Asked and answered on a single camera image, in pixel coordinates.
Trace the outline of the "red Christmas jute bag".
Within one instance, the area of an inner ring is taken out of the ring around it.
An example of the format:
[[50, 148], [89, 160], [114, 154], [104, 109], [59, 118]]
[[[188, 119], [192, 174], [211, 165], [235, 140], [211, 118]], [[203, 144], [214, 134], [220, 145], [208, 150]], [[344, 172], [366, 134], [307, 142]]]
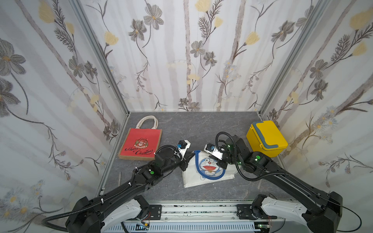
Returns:
[[[141, 128], [147, 120], [153, 120], [151, 128]], [[122, 160], [151, 161], [159, 148], [162, 130], [158, 129], [158, 119], [153, 116], [143, 117], [135, 128], [130, 128], [118, 158]]]

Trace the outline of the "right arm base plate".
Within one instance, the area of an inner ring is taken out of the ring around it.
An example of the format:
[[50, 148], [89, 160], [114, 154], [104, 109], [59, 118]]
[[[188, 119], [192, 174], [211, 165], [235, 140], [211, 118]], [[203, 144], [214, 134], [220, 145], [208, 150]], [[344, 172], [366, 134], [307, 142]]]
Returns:
[[240, 220], [269, 220], [277, 219], [276, 216], [269, 216], [261, 209], [261, 207], [252, 206], [251, 204], [238, 204], [237, 205], [237, 216]]

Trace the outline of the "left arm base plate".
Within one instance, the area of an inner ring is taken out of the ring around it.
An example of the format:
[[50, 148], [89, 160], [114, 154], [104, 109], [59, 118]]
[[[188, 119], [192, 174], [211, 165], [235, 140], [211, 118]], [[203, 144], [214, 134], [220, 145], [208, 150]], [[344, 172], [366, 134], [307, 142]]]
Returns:
[[161, 220], [162, 205], [150, 205], [141, 210], [137, 219], [140, 220]]

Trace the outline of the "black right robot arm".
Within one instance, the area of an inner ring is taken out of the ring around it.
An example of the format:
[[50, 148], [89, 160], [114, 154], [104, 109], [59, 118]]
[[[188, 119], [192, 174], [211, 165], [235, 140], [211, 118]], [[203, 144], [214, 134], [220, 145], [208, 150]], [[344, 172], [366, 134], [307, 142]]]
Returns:
[[298, 207], [290, 209], [275, 204], [266, 195], [258, 195], [252, 203], [252, 215], [281, 216], [306, 225], [313, 233], [335, 233], [342, 218], [343, 198], [336, 192], [319, 190], [281, 168], [262, 152], [251, 152], [242, 138], [219, 132], [215, 145], [208, 146], [216, 152], [218, 165], [234, 165], [239, 175], [250, 182], [267, 180], [295, 198]]

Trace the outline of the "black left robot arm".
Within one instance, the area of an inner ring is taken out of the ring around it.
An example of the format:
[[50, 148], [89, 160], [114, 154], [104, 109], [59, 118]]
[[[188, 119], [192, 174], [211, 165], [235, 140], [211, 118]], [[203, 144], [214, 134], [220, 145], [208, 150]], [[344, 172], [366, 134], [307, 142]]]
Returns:
[[89, 200], [81, 198], [70, 212], [49, 216], [42, 225], [57, 231], [68, 233], [100, 233], [108, 226], [105, 220], [120, 206], [134, 199], [158, 184], [176, 168], [185, 171], [195, 153], [188, 149], [166, 145], [156, 153], [155, 159], [135, 168], [131, 179], [112, 191]]

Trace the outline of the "white Doraemon canvas bag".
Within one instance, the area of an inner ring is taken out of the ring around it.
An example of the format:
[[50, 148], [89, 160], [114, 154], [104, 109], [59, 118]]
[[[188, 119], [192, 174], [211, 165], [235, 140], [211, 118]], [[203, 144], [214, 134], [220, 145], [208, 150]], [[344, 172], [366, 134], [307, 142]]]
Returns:
[[218, 166], [217, 160], [208, 156], [208, 153], [200, 150], [194, 153], [194, 157], [183, 172], [184, 188], [234, 179], [237, 174], [234, 165], [228, 165], [227, 169], [223, 169]]

